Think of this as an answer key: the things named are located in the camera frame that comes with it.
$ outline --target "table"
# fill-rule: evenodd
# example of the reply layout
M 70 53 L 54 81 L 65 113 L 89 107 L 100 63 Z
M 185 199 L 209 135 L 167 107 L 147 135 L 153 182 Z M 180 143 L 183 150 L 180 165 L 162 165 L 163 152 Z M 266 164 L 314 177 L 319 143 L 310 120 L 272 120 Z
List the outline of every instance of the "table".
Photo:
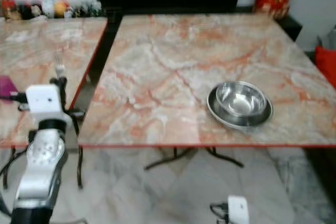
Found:
M 206 98 L 244 80 L 274 105 L 246 134 L 217 123 Z M 336 147 L 336 92 L 264 15 L 126 16 L 79 134 L 83 147 Z
M 67 107 L 72 108 L 106 27 L 105 18 L 47 19 L 0 24 L 0 74 L 9 75 L 19 91 L 47 84 L 55 77 L 54 54 L 66 67 Z M 29 113 L 17 103 L 0 101 L 0 148 L 23 147 L 34 129 Z

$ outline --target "small white device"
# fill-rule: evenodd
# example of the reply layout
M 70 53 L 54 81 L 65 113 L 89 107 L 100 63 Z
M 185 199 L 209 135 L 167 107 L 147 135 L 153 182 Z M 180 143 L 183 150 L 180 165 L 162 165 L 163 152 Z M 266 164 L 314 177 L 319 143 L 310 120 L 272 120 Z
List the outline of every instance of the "small white device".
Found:
M 247 200 L 245 197 L 229 195 L 227 198 L 229 222 L 249 224 Z
M 76 131 L 72 118 L 62 109 L 59 88 L 54 84 L 32 85 L 27 88 L 26 96 L 34 123 L 38 125 L 40 121 L 45 119 L 58 119 L 66 122 L 66 146 L 76 147 Z
M 210 210 L 219 218 L 217 223 L 249 224 L 247 200 L 245 197 L 229 195 L 227 203 L 210 204 Z

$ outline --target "red table edge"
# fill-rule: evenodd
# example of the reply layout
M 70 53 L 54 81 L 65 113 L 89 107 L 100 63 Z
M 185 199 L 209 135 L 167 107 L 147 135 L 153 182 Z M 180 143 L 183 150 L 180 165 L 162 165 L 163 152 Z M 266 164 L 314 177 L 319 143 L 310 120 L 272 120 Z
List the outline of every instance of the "red table edge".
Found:
M 28 144 L 3 144 L 1 149 L 25 148 Z M 85 149 L 112 149 L 112 148 L 336 148 L 336 144 L 79 144 Z
M 71 104 L 70 104 L 69 109 L 73 109 L 73 107 L 75 106 L 75 103 L 76 103 L 76 101 L 77 101 L 77 98 L 78 98 L 78 95 L 79 95 L 79 93 L 80 93 L 80 90 L 82 89 L 82 87 L 83 87 L 83 85 L 84 85 L 84 83 L 85 83 L 85 81 L 86 81 L 86 75 L 89 73 L 90 68 L 91 68 L 91 65 L 92 65 L 94 59 L 95 59 L 96 56 L 97 56 L 97 51 L 98 51 L 98 48 L 100 47 L 102 38 L 103 38 L 104 33 L 105 33 L 106 29 L 107 29 L 107 26 L 108 26 L 108 21 L 106 20 L 105 28 L 104 28 L 102 34 L 100 35 L 99 41 L 98 41 L 98 43 L 97 43 L 97 45 L 96 45 L 96 48 L 95 48 L 95 50 L 94 50 L 94 52 L 93 52 L 93 55 L 92 55 L 92 57 L 91 57 L 91 59 L 90 59 L 90 61 L 89 61 L 89 64 L 88 64 L 88 66 L 87 66 L 87 68 L 86 68 L 86 70 L 85 70 L 85 72 L 84 72 L 84 75 L 83 75 L 83 77 L 82 77 L 82 79 L 81 79 L 81 81 L 80 81 L 80 83 L 79 83 L 79 85 L 78 85 L 78 88 L 77 88 L 77 90 L 76 90 L 76 93 L 75 93 L 75 95 L 73 96 L 73 99 L 72 99 L 72 102 L 71 102 Z

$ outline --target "red cloth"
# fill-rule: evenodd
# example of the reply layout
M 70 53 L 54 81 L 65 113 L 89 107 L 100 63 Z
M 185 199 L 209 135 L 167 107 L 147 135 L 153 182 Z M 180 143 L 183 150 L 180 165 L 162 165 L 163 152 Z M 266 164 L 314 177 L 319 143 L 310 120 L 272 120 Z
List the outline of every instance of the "red cloth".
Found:
M 315 52 L 316 66 L 336 89 L 336 51 L 317 47 Z

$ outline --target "purple object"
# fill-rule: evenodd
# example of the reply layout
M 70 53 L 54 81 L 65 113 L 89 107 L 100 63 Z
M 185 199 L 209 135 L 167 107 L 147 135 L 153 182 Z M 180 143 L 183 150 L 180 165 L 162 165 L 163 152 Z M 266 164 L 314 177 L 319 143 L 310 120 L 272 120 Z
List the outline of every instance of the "purple object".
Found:
M 8 97 L 11 92 L 17 92 L 17 89 L 9 76 L 0 76 L 0 96 Z

